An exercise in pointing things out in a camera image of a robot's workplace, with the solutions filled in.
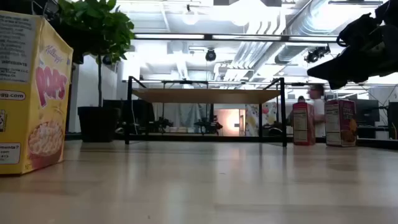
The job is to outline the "colourful patterned cloth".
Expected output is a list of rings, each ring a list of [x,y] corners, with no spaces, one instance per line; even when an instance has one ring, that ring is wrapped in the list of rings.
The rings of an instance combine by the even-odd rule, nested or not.
[[[276,102],[262,104],[262,125],[270,126],[277,120]],[[259,135],[259,105],[245,105],[245,133],[249,137],[258,137]]]

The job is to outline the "purple Raisin Bran cereal box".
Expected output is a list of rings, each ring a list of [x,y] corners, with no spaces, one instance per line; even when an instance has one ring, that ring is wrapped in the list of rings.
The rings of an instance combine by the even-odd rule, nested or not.
[[[325,140],[328,146],[353,147],[357,140],[356,105],[344,99],[325,103]]]

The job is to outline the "green leafy plant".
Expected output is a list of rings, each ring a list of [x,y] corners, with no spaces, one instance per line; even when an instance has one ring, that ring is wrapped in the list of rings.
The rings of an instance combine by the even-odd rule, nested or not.
[[[78,30],[78,40],[85,56],[95,56],[99,107],[103,103],[103,56],[110,55],[113,63],[125,60],[125,53],[135,38],[132,20],[119,10],[116,3],[117,0],[58,0],[58,9],[62,10],[67,24]]]

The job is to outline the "black computer monitor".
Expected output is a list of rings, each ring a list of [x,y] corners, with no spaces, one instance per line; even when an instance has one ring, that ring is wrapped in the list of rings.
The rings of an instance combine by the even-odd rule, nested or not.
[[[380,121],[379,102],[377,100],[356,100],[357,122],[374,125]]]

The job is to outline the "black plant pot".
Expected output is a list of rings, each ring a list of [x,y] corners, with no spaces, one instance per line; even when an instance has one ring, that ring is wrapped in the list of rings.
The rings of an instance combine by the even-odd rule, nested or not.
[[[117,108],[78,107],[81,138],[83,142],[111,142],[120,117]]]

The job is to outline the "long ceiling light bar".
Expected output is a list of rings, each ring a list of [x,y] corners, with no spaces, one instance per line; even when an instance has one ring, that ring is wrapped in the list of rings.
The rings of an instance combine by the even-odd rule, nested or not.
[[[135,33],[135,40],[195,40],[195,41],[240,41],[240,42],[291,42],[334,43],[337,36],[331,35],[249,35],[249,34],[177,34]]]

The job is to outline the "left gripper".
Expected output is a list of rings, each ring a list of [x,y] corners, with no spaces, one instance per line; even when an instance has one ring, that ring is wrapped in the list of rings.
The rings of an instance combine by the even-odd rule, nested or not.
[[[73,48],[73,63],[84,64],[85,51],[78,40],[78,30],[67,24],[61,9],[47,9],[47,20],[59,36]]]

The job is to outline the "black track spotlights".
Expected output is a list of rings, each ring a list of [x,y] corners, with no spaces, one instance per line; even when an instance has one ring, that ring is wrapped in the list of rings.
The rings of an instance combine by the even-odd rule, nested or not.
[[[330,47],[328,45],[326,47],[315,47],[308,51],[308,55],[304,57],[304,60],[307,63],[315,63],[330,52]]]

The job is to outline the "red Froot Loops cereal box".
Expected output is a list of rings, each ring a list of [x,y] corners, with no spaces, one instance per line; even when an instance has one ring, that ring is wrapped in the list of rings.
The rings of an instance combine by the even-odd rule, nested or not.
[[[315,144],[314,108],[308,103],[293,104],[293,143],[300,146]]]

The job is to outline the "white globe pendant lamp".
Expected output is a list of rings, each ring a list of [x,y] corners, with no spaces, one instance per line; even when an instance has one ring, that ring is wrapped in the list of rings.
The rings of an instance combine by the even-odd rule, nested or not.
[[[182,15],[182,21],[187,25],[195,25],[199,21],[198,12],[189,4],[186,5],[186,11]]]

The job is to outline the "yellow Corn Pops cereal box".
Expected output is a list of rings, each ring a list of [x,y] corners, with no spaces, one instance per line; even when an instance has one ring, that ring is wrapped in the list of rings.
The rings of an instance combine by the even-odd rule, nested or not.
[[[42,16],[0,11],[0,175],[62,161],[72,55]]]

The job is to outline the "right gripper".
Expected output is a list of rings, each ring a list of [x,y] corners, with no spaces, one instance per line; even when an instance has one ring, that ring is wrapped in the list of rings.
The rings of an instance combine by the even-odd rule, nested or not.
[[[308,76],[329,81],[331,90],[398,72],[398,15],[363,14],[338,34],[338,44],[343,55],[307,70]]]

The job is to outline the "white hanging cloth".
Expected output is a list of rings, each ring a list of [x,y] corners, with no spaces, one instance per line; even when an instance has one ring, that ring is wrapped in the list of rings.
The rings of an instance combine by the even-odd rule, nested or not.
[[[153,103],[155,118],[164,117],[174,127],[194,127],[199,119],[209,116],[210,105],[205,103]]]

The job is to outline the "wooden shelf with black frame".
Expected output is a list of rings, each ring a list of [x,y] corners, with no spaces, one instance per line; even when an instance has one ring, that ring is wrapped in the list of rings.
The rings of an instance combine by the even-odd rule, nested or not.
[[[267,142],[262,131],[262,104],[280,98],[282,116],[285,112],[285,81],[277,78],[261,90],[220,90],[220,89],[153,89],[129,76],[127,79],[127,100],[135,95],[149,103],[205,103],[205,104],[248,104],[259,106],[259,142]]]

